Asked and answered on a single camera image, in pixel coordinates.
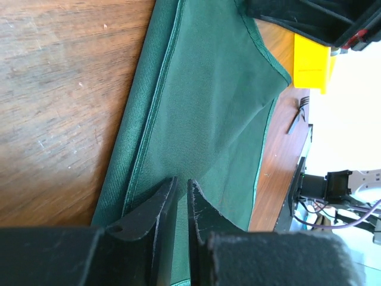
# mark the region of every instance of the wooden table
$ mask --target wooden table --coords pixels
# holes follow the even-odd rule
[[[0,226],[88,225],[154,1],[1,2]],[[291,72],[293,35],[260,28]],[[282,205],[307,135],[302,123],[285,135],[303,95],[289,88],[276,107],[253,230],[271,230]]]

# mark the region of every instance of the fork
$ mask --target fork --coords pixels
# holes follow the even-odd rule
[[[290,125],[290,128],[288,129],[288,132],[287,134],[292,134],[293,130],[295,129],[295,126],[296,124],[298,124],[299,120],[300,120],[300,117],[302,116],[303,117],[303,120],[305,122],[305,111],[304,111],[304,107],[310,103],[310,97],[302,97],[300,99],[300,104],[299,104],[299,109],[298,109],[298,112],[297,114],[295,115],[295,117],[293,118],[293,121]]]

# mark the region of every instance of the green cloth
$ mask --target green cloth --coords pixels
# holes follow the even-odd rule
[[[268,124],[291,82],[242,0],[157,0],[93,217],[108,225],[163,179],[196,179],[229,220],[249,226]],[[186,196],[172,283],[189,279]]]

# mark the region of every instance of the mounting hole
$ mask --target mounting hole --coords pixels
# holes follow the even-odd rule
[[[107,228],[109,232],[121,232],[123,228],[120,225],[113,225]]]

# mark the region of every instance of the yellow object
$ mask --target yellow object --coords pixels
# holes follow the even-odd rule
[[[293,85],[296,88],[319,88],[321,94],[326,94],[336,56],[330,56],[330,47],[303,36],[295,34],[294,41]]]

